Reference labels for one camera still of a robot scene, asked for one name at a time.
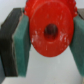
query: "white background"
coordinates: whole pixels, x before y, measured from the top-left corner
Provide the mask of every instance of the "white background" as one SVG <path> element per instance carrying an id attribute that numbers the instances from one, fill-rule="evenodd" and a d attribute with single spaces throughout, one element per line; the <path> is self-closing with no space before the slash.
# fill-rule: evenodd
<path id="1" fill-rule="evenodd" d="M 15 7 L 24 7 L 26 0 L 0 0 L 0 23 Z M 84 0 L 76 0 L 78 8 L 84 8 Z M 54 58 L 38 54 L 33 46 L 26 78 L 6 78 L 2 84 L 82 84 L 69 47 Z"/>

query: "green gripper pad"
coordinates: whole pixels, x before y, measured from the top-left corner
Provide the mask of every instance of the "green gripper pad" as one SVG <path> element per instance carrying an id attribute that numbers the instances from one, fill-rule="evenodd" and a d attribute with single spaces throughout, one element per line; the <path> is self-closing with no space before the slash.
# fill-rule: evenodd
<path id="1" fill-rule="evenodd" d="M 29 19 L 23 15 L 21 22 L 19 23 L 14 35 L 14 47 L 16 64 L 18 69 L 18 76 L 26 76 L 29 50 L 30 50 L 30 39 L 29 39 Z"/>
<path id="2" fill-rule="evenodd" d="M 70 49 L 80 74 L 84 76 L 84 20 L 79 16 L 74 18 L 74 35 Z"/>

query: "white surface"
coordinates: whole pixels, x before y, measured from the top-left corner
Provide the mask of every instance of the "white surface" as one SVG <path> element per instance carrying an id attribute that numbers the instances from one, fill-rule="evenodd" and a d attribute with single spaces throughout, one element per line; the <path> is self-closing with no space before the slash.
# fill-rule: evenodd
<path id="1" fill-rule="evenodd" d="M 76 0 L 84 8 L 84 0 Z M 24 7 L 26 0 L 0 0 L 0 23 L 14 7 Z M 6 78 L 2 84 L 82 84 L 70 49 L 54 58 L 46 58 L 31 48 L 26 78 Z"/>

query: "circular opening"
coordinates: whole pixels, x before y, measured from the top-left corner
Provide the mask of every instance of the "circular opening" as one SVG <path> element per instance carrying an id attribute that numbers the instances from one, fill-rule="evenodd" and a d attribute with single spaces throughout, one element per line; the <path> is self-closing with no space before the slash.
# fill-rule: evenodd
<path id="1" fill-rule="evenodd" d="M 44 30 L 44 36 L 47 40 L 54 40 L 58 34 L 58 28 L 54 24 L 49 24 Z"/>

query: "red object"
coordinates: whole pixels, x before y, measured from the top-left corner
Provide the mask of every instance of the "red object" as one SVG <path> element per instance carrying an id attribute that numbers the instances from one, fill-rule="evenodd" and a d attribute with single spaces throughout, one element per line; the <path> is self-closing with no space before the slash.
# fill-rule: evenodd
<path id="1" fill-rule="evenodd" d="M 77 15 L 75 0 L 28 0 L 31 43 L 41 55 L 55 57 L 71 43 Z"/>

